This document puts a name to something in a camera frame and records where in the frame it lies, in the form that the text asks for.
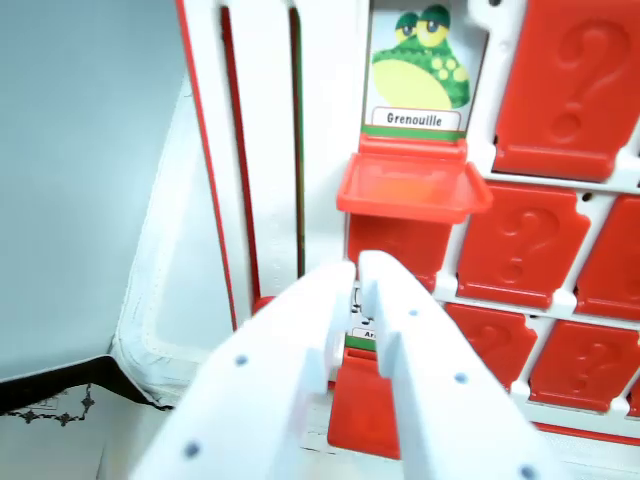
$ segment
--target frog illustration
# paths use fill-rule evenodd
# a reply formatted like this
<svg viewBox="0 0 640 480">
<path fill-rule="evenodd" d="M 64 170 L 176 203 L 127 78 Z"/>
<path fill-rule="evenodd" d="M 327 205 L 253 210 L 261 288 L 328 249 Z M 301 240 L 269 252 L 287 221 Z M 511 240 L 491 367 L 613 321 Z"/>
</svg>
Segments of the frog illustration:
<svg viewBox="0 0 640 480">
<path fill-rule="evenodd" d="M 372 59 L 374 84 L 390 106 L 451 110 L 469 102 L 469 74 L 451 51 L 450 28 L 451 16 L 442 5 L 398 19 L 398 44 Z"/>
</svg>

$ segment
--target card label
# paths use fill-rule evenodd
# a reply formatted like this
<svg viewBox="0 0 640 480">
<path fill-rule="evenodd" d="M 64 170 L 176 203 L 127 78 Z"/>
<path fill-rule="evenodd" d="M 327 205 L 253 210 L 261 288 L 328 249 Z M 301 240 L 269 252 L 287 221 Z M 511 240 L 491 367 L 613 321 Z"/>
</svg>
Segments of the card label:
<svg viewBox="0 0 640 480">
<path fill-rule="evenodd" d="M 373 1 L 363 132 L 464 137 L 487 41 L 466 4 Z"/>
</svg>

